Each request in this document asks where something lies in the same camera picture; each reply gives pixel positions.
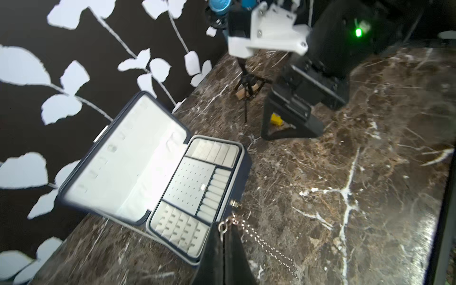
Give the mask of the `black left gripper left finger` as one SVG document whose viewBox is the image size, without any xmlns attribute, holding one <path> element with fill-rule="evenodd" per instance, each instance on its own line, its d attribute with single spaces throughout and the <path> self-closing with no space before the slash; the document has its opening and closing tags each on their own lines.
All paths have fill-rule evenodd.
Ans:
<svg viewBox="0 0 456 285">
<path fill-rule="evenodd" d="M 192 285 L 224 285 L 224 244 L 218 224 L 213 224 Z"/>
</svg>

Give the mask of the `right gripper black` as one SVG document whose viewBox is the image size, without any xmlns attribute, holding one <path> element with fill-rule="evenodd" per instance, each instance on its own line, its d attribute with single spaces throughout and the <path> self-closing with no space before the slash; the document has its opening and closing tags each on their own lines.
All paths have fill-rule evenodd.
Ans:
<svg viewBox="0 0 456 285">
<path fill-rule="evenodd" d="M 420 1 L 332 1 L 306 38 L 308 51 L 292 59 L 264 101 L 265 140 L 318 138 L 324 124 L 311 114 L 322 102 L 349 102 L 350 73 L 372 55 L 407 40 L 420 19 Z M 270 132 L 272 115 L 289 127 Z"/>
</svg>

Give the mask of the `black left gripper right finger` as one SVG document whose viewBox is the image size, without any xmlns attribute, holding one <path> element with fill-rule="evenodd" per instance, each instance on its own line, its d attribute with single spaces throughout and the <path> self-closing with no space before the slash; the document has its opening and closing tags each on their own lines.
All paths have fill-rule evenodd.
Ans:
<svg viewBox="0 0 456 285">
<path fill-rule="evenodd" d="M 236 226 L 229 226 L 225 233 L 225 284 L 256 285 L 255 277 L 243 249 Z"/>
</svg>

